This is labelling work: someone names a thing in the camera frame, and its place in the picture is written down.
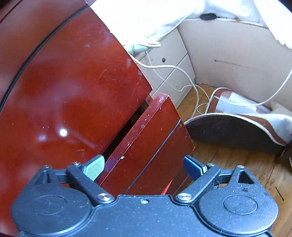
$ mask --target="black round object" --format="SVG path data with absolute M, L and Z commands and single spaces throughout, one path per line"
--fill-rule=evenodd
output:
M 216 18 L 217 18 L 217 15 L 214 13 L 200 15 L 201 20 L 215 20 Z
M 278 215 L 277 204 L 263 188 L 243 183 L 207 192 L 197 209 L 212 228 L 227 235 L 260 234 Z
M 92 207 L 88 197 L 71 188 L 59 186 L 49 191 L 44 185 L 45 195 L 16 200 L 12 217 L 18 229 L 36 236 L 50 236 L 68 233 L 83 224 Z
M 238 215 L 248 215 L 253 213 L 258 204 L 246 195 L 231 195 L 223 201 L 226 210 Z

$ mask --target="brown and white fabric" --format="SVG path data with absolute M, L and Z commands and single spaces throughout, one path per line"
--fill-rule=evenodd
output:
M 263 106 L 238 106 L 220 101 L 220 99 L 238 103 L 238 104 L 255 104 L 254 101 L 248 100 L 228 88 L 217 88 L 206 108 L 205 114 L 232 114 L 233 116 L 244 117 L 246 121 L 258 126 L 271 138 L 271 140 L 281 146 L 286 146 L 292 140 L 292 117 L 284 114 L 275 114 Z

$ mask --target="white cloth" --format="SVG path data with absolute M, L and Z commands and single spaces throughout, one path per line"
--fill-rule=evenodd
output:
M 292 13 L 278 0 L 97 0 L 91 6 L 123 45 L 148 42 L 202 14 L 266 25 L 292 48 Z

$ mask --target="glossy red surface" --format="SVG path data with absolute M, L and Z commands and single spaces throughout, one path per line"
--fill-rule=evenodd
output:
M 173 194 L 173 190 L 176 190 L 185 179 L 177 176 L 183 169 L 183 157 L 192 154 L 193 150 L 190 136 L 180 122 L 126 194 Z
M 192 182 L 193 182 L 193 180 L 189 176 L 187 176 L 184 179 L 184 181 L 181 183 L 181 185 L 178 187 L 178 189 L 174 193 L 171 193 L 171 194 L 174 195 L 174 196 L 179 194 L 184 189 L 186 189 Z
M 105 170 L 98 177 L 101 187 L 114 196 L 124 194 L 179 120 L 180 117 L 170 98 L 162 93 L 157 95 L 107 160 Z M 177 141 L 175 143 L 167 141 L 161 149 L 163 152 L 159 152 L 150 162 L 151 168 L 146 168 L 144 171 L 146 173 L 142 173 L 137 180 L 138 185 L 148 182 L 148 179 L 150 181 L 149 186 L 139 187 L 141 190 L 138 194 L 160 194 L 160 188 L 165 188 L 182 167 L 180 160 L 182 161 L 183 156 L 190 154 L 194 149 L 186 128 L 181 124 L 171 137 Z M 162 180 L 156 179 L 157 172 L 160 172 L 159 176 L 165 177 Z
M 10 207 L 41 166 L 60 169 L 101 154 L 150 91 L 90 8 L 63 26 L 21 74 L 0 115 L 0 232 L 16 233 Z
M 40 42 L 85 5 L 83 0 L 17 0 L 0 10 L 0 98 Z

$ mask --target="white wall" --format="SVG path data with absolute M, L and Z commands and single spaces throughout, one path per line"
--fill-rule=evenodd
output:
M 185 20 L 178 26 L 196 81 L 228 87 L 262 102 L 281 86 L 292 68 L 292 50 L 269 29 L 231 21 Z M 292 110 L 292 77 L 274 97 Z

